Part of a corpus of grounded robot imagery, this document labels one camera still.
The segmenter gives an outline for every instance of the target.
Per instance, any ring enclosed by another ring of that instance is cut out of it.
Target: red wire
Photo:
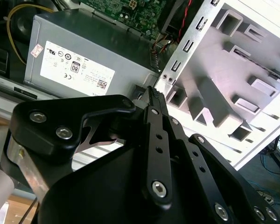
[[[181,41],[180,38],[181,38],[181,36],[182,36],[182,29],[183,29],[183,27],[185,26],[186,18],[187,18],[187,15],[188,15],[188,10],[189,10],[189,7],[190,7],[191,4],[192,4],[192,0],[189,0],[188,6],[185,8],[185,15],[183,16],[182,26],[181,26],[181,28],[179,29],[178,38],[177,38],[177,41],[178,41],[178,42]]]

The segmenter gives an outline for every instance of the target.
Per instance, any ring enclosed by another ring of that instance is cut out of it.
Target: yellow wire
[[[19,11],[20,9],[22,8],[26,8],[26,7],[34,7],[34,8],[39,8],[39,9],[42,9],[46,12],[49,12],[49,13],[53,13],[54,11],[52,9],[49,9],[49,8],[46,8],[44,6],[38,6],[38,5],[32,5],[32,4],[22,4],[22,5],[19,5],[19,6],[16,6],[14,7],[8,14],[8,17],[7,17],[7,23],[6,23],[6,28],[7,28],[7,35],[8,35],[8,38],[9,38],[9,41],[11,43],[11,46],[13,47],[14,49],[14,52],[15,54],[18,56],[19,60],[26,65],[26,63],[22,60],[19,52],[17,51],[17,48],[15,47],[15,44],[14,44],[14,40],[11,36],[11,31],[10,31],[10,21],[11,21],[11,17],[17,12]]]

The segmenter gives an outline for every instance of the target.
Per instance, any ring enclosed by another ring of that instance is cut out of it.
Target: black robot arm
[[[37,223],[280,224],[276,211],[201,135],[186,136],[163,94],[15,107],[1,159],[29,185]],[[73,172],[74,153],[124,146]]]

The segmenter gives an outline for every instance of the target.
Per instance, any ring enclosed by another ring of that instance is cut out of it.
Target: wooden surface
[[[18,224],[32,202],[32,200],[11,195],[8,199],[9,207],[5,219],[5,224]],[[31,223],[36,211],[36,207],[37,203],[35,203],[34,207],[26,217],[24,224]]]

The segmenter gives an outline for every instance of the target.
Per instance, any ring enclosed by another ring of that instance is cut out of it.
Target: gray power supply
[[[60,98],[154,85],[149,41],[84,9],[36,15],[25,83]]]

